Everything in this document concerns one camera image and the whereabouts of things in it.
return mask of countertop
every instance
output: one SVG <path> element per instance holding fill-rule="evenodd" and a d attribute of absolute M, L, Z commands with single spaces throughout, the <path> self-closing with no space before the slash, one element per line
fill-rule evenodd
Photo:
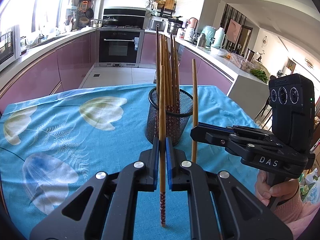
<path fill-rule="evenodd" d="M 70 34 L 62 34 L 60 39 L 52 41 L 50 43 L 40 45 L 38 47 L 34 47 L 32 49 L 28 49 L 27 52 L 21 55 L 16 61 L 12 62 L 2 71 L 0 71 L 0 90 L 12 79 L 20 70 L 24 67 L 35 61 L 37 58 L 41 57 L 43 54 L 47 53 L 48 51 L 68 42 L 72 39 L 78 38 L 84 34 L 94 32 L 93 30 L 87 31 L 75 31 L 71 32 Z"/>
<path fill-rule="evenodd" d="M 156 33 L 156 31 L 152 31 L 152 30 L 145 30 L 145 32 L 146 33 Z M 159 33 L 164 34 L 166 37 L 170 37 L 169 33 L 165 33 L 165 32 L 159 32 Z M 249 78 L 249 79 L 255 80 L 257 82 L 263 83 L 266 86 L 268 85 L 268 84 L 264 83 L 263 81 L 261 81 L 260 79 L 258 79 L 257 77 L 255 77 L 254 75 L 239 69 L 238 67 L 236 67 L 235 65 L 230 63 L 227 59 L 225 59 L 223 57 L 219 57 L 217 55 L 210 54 L 211 51 L 208 49 L 197 47 L 197 46 L 191 44 L 190 42 L 185 41 L 180 38 L 176 38 L 176 42 L 178 42 L 182 46 L 187 47 L 191 51 L 195 52 L 199 56 L 201 56 L 204 59 L 206 59 L 207 61 L 211 62 L 212 64 L 217 66 L 220 70 L 222 70 L 223 72 L 228 74 L 230 77 L 232 77 L 234 80 L 236 80 L 236 78 L 238 76 L 243 76 L 245 78 Z"/>

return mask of silver screw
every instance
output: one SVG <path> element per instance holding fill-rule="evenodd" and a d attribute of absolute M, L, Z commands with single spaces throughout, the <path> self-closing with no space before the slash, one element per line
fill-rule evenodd
<path fill-rule="evenodd" d="M 223 179 L 227 179 L 227 178 L 229 178 L 230 174 L 229 174 L 229 172 L 227 172 L 227 171 L 221 171 L 221 172 L 219 173 L 219 176 L 220 176 L 221 178 L 223 178 Z"/>
<path fill-rule="evenodd" d="M 181 163 L 181 166 L 182 167 L 185 167 L 185 168 L 188 168 L 188 167 L 190 167 L 191 166 L 191 162 L 190 161 L 183 161 L 182 163 Z"/>
<path fill-rule="evenodd" d="M 97 174 L 96 174 L 96 178 L 97 179 L 104 179 L 106 177 L 106 173 L 104 171 L 99 171 Z"/>
<path fill-rule="evenodd" d="M 142 168 L 142 167 L 144 166 L 144 163 L 143 163 L 143 162 L 135 162 L 135 163 L 133 164 L 133 166 L 134 166 L 135 168 Z"/>

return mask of mesh pen holder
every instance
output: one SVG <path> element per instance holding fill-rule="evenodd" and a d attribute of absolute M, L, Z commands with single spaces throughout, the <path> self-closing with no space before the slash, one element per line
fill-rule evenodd
<path fill-rule="evenodd" d="M 148 113 L 147 126 L 145 135 L 150 143 L 153 143 L 153 138 L 159 137 L 159 106 L 157 105 L 156 88 L 152 89 L 148 95 L 150 108 Z M 177 102 L 178 113 L 168 111 L 172 109 L 170 106 L 166 108 L 166 136 L 172 139 L 172 145 L 175 146 L 181 139 L 181 135 L 188 123 L 193 111 L 192 96 L 180 89 L 180 101 Z"/>

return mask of finger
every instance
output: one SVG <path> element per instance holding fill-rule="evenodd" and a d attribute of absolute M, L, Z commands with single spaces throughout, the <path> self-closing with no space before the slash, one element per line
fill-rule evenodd
<path fill-rule="evenodd" d="M 269 200 L 260 195 L 260 193 L 255 189 L 255 195 L 258 200 L 260 200 L 265 206 L 268 206 Z"/>
<path fill-rule="evenodd" d="M 266 199 L 271 198 L 271 194 L 269 192 L 270 186 L 266 182 L 257 181 L 255 187 L 261 196 Z"/>
<path fill-rule="evenodd" d="M 294 196 L 299 186 L 298 179 L 290 179 L 288 181 L 279 183 L 270 188 L 270 193 L 274 197 L 282 197 L 283 200 Z"/>
<path fill-rule="evenodd" d="M 259 173 L 258 173 L 257 179 L 260 182 L 265 182 L 266 179 L 267 179 L 267 173 L 265 171 L 260 170 Z"/>

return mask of camera lens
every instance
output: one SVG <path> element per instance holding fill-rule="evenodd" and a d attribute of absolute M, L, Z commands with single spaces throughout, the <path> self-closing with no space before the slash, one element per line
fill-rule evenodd
<path fill-rule="evenodd" d="M 271 91 L 271 100 L 273 102 L 277 100 L 277 93 L 274 89 Z"/>
<path fill-rule="evenodd" d="M 299 93 L 298 93 L 298 90 L 293 87 L 291 90 L 290 90 L 290 100 L 292 103 L 296 104 L 299 100 Z"/>
<path fill-rule="evenodd" d="M 285 90 L 285 88 L 279 89 L 279 101 L 281 104 L 285 104 L 287 102 L 287 90 Z"/>

